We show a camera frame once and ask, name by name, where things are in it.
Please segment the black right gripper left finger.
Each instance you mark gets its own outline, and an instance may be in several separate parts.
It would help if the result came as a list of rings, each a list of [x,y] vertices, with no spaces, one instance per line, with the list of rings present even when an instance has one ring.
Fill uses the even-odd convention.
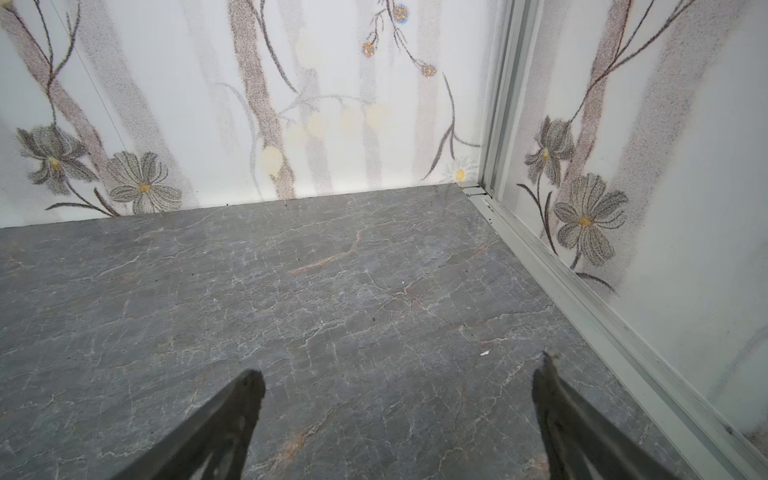
[[[116,479],[240,479],[266,386],[246,369]]]

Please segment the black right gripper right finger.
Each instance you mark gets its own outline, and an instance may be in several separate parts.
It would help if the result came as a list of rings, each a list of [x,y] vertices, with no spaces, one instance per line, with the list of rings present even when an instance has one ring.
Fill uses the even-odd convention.
[[[533,374],[532,399],[552,479],[675,477],[562,380],[547,352]]]

